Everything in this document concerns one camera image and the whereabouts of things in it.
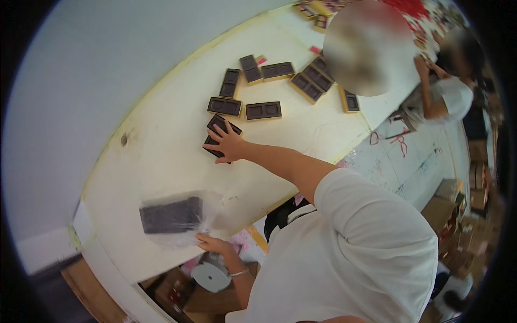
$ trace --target clear plastic wrap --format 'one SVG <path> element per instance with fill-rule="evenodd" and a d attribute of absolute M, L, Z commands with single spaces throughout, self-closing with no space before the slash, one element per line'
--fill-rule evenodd
<path fill-rule="evenodd" d="M 197 245 L 195 235 L 209 233 L 220 216 L 221 196 L 194 191 L 147 201 L 140 208 L 146 236 L 166 249 Z"/>

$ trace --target white wall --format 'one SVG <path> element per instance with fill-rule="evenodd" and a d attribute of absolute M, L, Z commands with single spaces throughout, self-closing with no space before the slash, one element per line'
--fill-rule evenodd
<path fill-rule="evenodd" d="M 43 248 L 43 258 L 57 260 L 44 248 L 48 233 L 70 223 L 90 170 L 129 109 L 193 51 L 289 2 L 59 2 L 26 53 L 4 123 L 2 185 L 19 248 Z"/>

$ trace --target hand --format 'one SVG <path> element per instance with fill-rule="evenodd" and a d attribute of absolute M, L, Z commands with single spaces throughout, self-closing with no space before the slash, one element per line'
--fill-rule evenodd
<path fill-rule="evenodd" d="M 420 75 L 420 77 L 422 77 L 423 75 L 429 75 L 429 68 L 427 68 L 425 60 L 422 56 L 415 56 L 415 58 L 413 58 L 413 61 L 415 62 L 415 67 L 417 68 L 417 72 Z"/>
<path fill-rule="evenodd" d="M 220 255 L 224 255 L 229 252 L 235 252 L 232 244 L 227 241 L 221 240 L 219 238 L 213 238 L 205 233 L 198 233 L 195 237 L 200 241 L 197 246 L 204 251 L 212 251 Z"/>
<path fill-rule="evenodd" d="M 434 70 L 435 69 L 436 65 L 435 65 L 435 63 L 432 60 L 426 58 L 426 59 L 424 59 L 424 62 L 425 62 L 425 66 L 427 66 L 428 69 L 430 69 L 430 70 Z"/>
<path fill-rule="evenodd" d="M 217 131 L 217 133 L 219 133 L 219 135 L 217 135 L 210 129 L 207 129 L 208 135 L 213 140 L 217 141 L 219 145 L 203 144 L 203 148 L 217 150 L 224 154 L 224 157 L 216 159 L 216 164 L 231 163 L 233 161 L 241 159 L 244 147 L 247 144 L 249 144 L 247 141 L 242 139 L 237 133 L 235 133 L 235 131 L 233 131 L 228 120 L 225 120 L 224 124 L 226 125 L 228 133 L 224 132 L 217 125 L 214 125 L 214 128 Z"/>

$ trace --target silver bracelet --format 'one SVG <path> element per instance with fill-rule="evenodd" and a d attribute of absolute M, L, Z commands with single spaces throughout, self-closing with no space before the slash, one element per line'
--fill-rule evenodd
<path fill-rule="evenodd" d="M 244 275 L 245 273 L 248 273 L 250 272 L 250 269 L 249 268 L 246 268 L 245 270 L 241 271 L 241 272 L 238 272 L 236 274 L 228 274 L 228 276 L 230 277 L 237 277 L 237 276 L 240 276 L 240 275 Z"/>

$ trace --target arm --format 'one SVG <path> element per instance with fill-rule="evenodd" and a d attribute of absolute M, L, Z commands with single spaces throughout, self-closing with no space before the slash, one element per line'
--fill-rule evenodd
<path fill-rule="evenodd" d="M 300 193 L 314 205 L 314 192 L 325 175 L 338 167 L 322 160 L 306 156 L 293 149 L 258 145 L 245 141 L 236 134 L 228 121 L 225 121 L 229 133 L 215 126 L 220 136 L 208 130 L 212 139 L 219 145 L 203 145 L 204 148 L 224 153 L 216 164 L 246 159 L 254 162 L 273 174 L 293 183 Z"/>
<path fill-rule="evenodd" d="M 228 273 L 236 274 L 247 269 L 239 255 L 233 249 L 231 243 L 218 238 L 212 238 L 206 234 L 201 233 L 198 233 L 196 238 L 200 241 L 199 247 L 201 249 L 205 251 L 212 251 L 223 256 Z M 235 291 L 237 293 L 239 304 L 243 309 L 246 309 L 250 299 L 251 287 L 253 286 L 255 279 L 249 272 L 247 272 L 237 277 L 233 277 L 232 280 L 235 285 Z"/>
<path fill-rule="evenodd" d="M 431 100 L 431 84 L 429 83 L 429 69 L 422 58 L 422 56 L 416 56 L 414 58 L 415 67 L 420 75 L 420 81 L 422 84 L 422 107 L 423 116 L 427 120 L 438 119 L 449 114 L 445 102 L 443 99 L 438 102 L 432 102 Z"/>
<path fill-rule="evenodd" d="M 426 59 L 425 64 L 427 65 L 427 68 L 434 70 L 436 72 L 436 75 L 438 75 L 440 79 L 443 80 L 451 77 L 449 73 L 447 73 L 443 68 L 435 64 L 432 60 Z"/>

